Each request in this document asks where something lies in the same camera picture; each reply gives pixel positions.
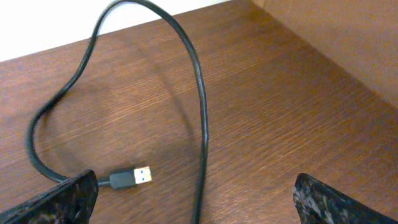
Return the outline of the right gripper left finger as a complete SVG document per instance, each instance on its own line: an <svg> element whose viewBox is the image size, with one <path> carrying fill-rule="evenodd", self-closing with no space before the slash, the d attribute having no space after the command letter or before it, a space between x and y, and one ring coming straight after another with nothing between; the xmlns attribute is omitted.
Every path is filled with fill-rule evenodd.
<svg viewBox="0 0 398 224"><path fill-rule="evenodd" d="M1 223L90 222L99 187L93 170L86 170L48 191L1 212Z"/></svg>

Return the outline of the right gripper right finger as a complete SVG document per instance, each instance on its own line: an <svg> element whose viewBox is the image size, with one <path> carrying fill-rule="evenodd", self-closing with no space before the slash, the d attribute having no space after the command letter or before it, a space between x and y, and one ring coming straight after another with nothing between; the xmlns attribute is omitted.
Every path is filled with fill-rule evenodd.
<svg viewBox="0 0 398 224"><path fill-rule="evenodd" d="M293 200L303 224L397 224L397 220L367 207L306 173L297 176Z"/></svg>

